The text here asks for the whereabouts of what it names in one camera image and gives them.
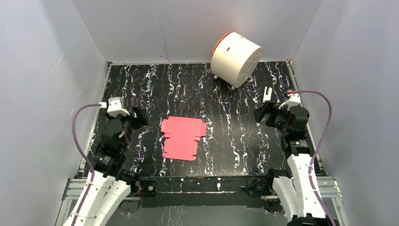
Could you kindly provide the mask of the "pink paper box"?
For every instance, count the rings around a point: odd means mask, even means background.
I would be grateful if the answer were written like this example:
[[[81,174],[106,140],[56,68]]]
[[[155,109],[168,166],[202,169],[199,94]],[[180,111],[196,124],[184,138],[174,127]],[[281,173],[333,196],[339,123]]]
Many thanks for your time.
[[[198,142],[206,135],[207,124],[202,119],[170,116],[162,121],[160,130],[166,138],[164,158],[194,161]]]

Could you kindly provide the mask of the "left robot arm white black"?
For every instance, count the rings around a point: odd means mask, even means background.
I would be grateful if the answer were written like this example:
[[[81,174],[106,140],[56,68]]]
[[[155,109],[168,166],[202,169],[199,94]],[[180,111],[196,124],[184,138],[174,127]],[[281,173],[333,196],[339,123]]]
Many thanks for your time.
[[[65,226],[104,226],[124,198],[140,192],[139,176],[122,169],[122,166],[133,131],[148,125],[146,110],[133,106],[128,112],[123,106],[105,102],[96,106],[106,108],[105,116],[109,120],[119,120],[121,129],[112,136],[101,135],[93,161],[83,153],[76,131],[72,131],[76,147],[90,170],[78,201],[64,222]]]

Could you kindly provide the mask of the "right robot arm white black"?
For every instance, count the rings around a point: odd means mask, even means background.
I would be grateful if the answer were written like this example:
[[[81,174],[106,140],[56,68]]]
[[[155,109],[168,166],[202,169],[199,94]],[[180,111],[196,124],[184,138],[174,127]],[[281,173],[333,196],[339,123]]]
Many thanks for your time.
[[[281,148],[287,154],[289,170],[271,169],[265,190],[277,195],[289,226],[337,226],[323,202],[314,162],[316,153],[306,137],[309,112],[300,105],[291,107],[266,101],[254,112],[257,122],[266,118],[268,127],[281,132]]]

